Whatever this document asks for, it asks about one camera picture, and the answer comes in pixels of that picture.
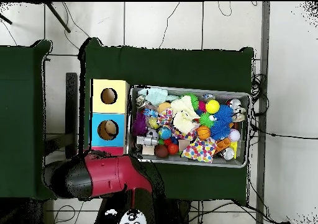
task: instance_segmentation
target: red ball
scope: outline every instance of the red ball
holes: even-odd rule
[[[171,138],[168,138],[168,139],[163,140],[163,143],[165,144],[165,146],[168,146],[168,145],[172,144],[172,140],[171,140]]]
[[[177,154],[177,152],[179,152],[179,146],[176,144],[170,144],[168,145],[168,151],[169,151],[169,154],[175,155]]]

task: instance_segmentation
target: yellow cube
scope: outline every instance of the yellow cube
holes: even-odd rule
[[[92,79],[94,113],[125,114],[129,85],[121,80]]]

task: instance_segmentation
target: polka dot fabric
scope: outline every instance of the polka dot fabric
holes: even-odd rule
[[[212,138],[208,138],[207,140],[196,138],[196,141],[188,145],[182,152],[181,157],[212,163],[215,150],[216,142]]]

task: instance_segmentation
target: yellow ball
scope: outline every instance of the yellow ball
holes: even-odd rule
[[[220,109],[220,104],[216,100],[210,100],[206,103],[206,110],[210,114],[215,114]]]

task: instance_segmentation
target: green table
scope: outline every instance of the green table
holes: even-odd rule
[[[84,142],[89,137],[89,80],[122,79],[130,85],[251,91],[253,49],[166,50],[103,47],[97,38],[81,47],[85,77]],[[152,164],[145,164],[149,173]],[[235,199],[246,204],[247,166],[242,169],[158,164],[169,199]]]

